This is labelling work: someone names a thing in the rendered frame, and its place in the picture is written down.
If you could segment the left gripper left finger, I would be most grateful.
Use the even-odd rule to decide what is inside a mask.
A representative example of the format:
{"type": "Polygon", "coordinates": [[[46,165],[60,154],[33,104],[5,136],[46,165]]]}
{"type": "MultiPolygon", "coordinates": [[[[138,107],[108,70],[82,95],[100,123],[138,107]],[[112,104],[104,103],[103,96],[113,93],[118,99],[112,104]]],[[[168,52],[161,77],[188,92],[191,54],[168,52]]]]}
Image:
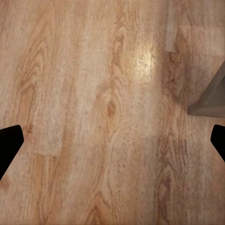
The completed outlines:
{"type": "Polygon", "coordinates": [[[0,130],[0,180],[24,143],[20,125],[0,130]]]}

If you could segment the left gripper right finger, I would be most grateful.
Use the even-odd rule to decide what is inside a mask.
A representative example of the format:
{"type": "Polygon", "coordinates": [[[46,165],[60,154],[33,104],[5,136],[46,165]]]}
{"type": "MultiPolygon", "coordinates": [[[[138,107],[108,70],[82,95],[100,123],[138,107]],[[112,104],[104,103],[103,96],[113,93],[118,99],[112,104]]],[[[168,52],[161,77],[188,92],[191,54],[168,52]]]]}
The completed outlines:
{"type": "Polygon", "coordinates": [[[214,125],[210,140],[222,159],[225,161],[225,127],[221,125],[214,125]]]}

